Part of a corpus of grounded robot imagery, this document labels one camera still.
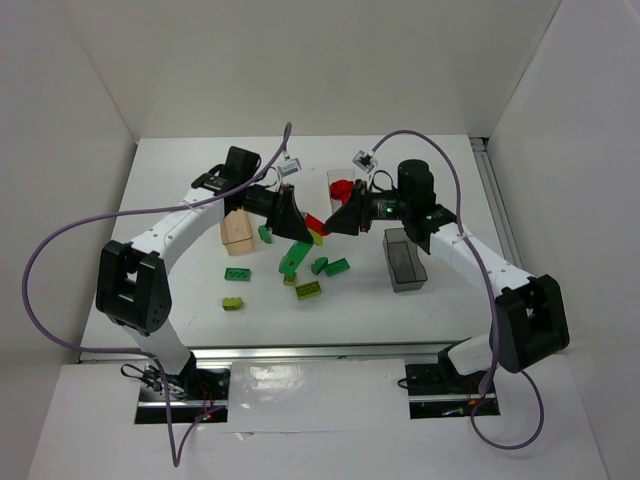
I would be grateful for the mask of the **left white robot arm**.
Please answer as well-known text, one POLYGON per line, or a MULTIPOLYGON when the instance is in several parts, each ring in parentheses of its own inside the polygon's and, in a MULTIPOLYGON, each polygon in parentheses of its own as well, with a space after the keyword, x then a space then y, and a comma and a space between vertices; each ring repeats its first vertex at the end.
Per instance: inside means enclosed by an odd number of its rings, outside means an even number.
POLYGON ((264 217, 267 229, 279 237, 303 243, 312 240, 292 186, 271 191, 252 183, 260 164, 259 154, 230 147, 224 163, 192 182, 177 211, 131 241, 111 240, 102 249, 97 309, 157 359, 181 388, 197 383, 203 374, 169 321, 168 276, 178 259, 234 210, 264 217))

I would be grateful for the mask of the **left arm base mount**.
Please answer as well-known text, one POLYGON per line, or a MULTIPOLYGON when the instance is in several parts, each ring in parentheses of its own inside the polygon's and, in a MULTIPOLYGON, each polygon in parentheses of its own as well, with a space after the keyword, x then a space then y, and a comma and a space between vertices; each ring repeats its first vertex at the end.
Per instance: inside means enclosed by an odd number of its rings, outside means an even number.
MULTIPOLYGON (((166 423, 165 391, 155 366, 125 363, 120 374, 140 383, 134 423, 159 425, 166 423)), ((193 387, 179 387, 169 381, 169 399, 172 421, 176 424, 192 423, 203 415, 202 423, 226 423, 231 379, 229 365, 205 369, 203 377, 193 387)))

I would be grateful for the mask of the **dark green 2x4 brick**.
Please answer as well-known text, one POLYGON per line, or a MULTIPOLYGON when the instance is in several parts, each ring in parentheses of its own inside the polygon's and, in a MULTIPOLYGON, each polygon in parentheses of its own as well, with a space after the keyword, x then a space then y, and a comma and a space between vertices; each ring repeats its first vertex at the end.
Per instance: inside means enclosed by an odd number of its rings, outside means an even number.
POLYGON ((225 281, 249 282, 251 280, 251 270, 247 268, 228 267, 224 273, 225 281))

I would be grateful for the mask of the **long green brick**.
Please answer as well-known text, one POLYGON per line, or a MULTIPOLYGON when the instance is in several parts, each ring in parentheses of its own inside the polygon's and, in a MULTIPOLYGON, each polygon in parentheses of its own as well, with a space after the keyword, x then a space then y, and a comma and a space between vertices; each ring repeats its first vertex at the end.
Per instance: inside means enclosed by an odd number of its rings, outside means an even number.
POLYGON ((282 257, 278 271, 286 276, 294 275, 312 248, 312 243, 296 241, 282 257))

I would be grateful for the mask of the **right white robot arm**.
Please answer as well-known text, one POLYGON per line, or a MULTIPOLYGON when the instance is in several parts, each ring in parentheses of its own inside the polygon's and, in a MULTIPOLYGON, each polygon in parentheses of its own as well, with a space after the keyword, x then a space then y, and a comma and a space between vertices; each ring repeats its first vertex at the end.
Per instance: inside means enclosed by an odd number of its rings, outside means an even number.
POLYGON ((438 354, 446 377, 468 376, 500 366, 519 373, 570 343, 562 292, 549 275, 534 276, 495 253, 460 226, 439 204, 434 176, 423 160, 397 168, 396 187, 376 192, 361 180, 349 200, 325 223, 329 233, 357 236, 375 221, 398 220, 419 253, 452 267, 489 297, 488 333, 451 345, 438 354))

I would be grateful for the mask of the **red arched brick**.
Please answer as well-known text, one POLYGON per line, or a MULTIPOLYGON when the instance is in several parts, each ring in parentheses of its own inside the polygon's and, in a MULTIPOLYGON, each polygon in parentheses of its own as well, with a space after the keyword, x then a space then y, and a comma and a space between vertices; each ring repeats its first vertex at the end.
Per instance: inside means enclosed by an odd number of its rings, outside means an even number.
POLYGON ((345 204, 351 197, 353 186, 353 180, 340 179, 332 182, 329 185, 330 198, 345 204))

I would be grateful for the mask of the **green brick stack end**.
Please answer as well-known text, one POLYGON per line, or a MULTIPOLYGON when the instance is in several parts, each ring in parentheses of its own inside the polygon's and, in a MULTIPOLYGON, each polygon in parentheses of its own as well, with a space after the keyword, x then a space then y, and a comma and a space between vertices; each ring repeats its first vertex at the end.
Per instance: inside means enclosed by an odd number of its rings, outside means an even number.
POLYGON ((273 243, 273 235, 266 225, 260 225, 258 227, 259 238, 265 244, 271 245, 273 243))

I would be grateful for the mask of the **lime yellow brick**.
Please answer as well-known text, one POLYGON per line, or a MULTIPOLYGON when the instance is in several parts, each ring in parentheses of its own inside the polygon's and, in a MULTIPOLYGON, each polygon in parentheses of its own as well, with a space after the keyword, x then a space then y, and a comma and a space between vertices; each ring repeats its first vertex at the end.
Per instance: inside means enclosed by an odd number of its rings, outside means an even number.
POLYGON ((314 231, 312 229, 309 229, 308 232, 310 233, 310 235, 311 235, 311 237, 313 239, 313 243, 316 246, 322 246, 323 245, 324 240, 323 240, 323 236, 321 234, 317 233, 316 231, 314 231))

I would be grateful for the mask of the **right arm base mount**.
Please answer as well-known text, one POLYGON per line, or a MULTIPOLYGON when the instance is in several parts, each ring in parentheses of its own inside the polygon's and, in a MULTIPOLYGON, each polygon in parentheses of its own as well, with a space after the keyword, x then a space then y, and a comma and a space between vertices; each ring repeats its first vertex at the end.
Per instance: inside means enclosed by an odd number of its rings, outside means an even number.
POLYGON ((436 364, 406 364, 405 375, 397 386, 408 395, 412 420, 469 417, 475 408, 480 416, 500 414, 496 390, 479 394, 485 372, 466 376, 444 373, 436 364))

